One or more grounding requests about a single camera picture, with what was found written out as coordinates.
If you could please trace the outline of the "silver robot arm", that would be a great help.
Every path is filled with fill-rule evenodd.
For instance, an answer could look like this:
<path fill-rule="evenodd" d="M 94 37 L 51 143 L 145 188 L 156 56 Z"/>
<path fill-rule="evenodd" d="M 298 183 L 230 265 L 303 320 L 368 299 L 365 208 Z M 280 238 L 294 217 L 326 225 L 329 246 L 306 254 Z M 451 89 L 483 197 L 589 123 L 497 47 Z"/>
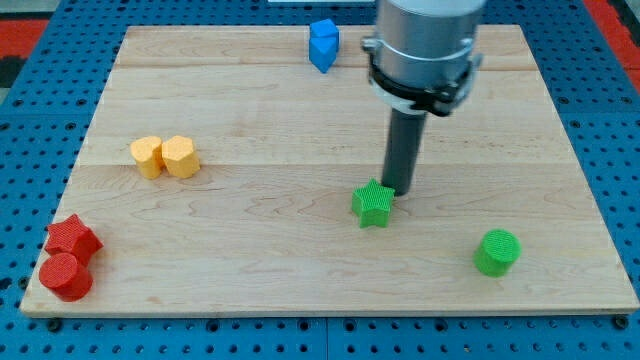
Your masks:
<path fill-rule="evenodd" d="M 450 115 L 470 94 L 485 0 L 380 0 L 361 40 L 372 90 L 391 108 L 381 183 L 409 192 L 427 116 Z"/>

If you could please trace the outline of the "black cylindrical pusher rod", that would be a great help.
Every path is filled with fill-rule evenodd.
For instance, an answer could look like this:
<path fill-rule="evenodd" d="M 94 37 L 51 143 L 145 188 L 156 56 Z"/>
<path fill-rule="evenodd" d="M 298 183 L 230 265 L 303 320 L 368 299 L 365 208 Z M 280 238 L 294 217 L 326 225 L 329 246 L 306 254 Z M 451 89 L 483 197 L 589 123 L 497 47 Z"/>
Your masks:
<path fill-rule="evenodd" d="M 391 111 L 381 183 L 396 196 L 410 190 L 426 118 L 426 113 Z"/>

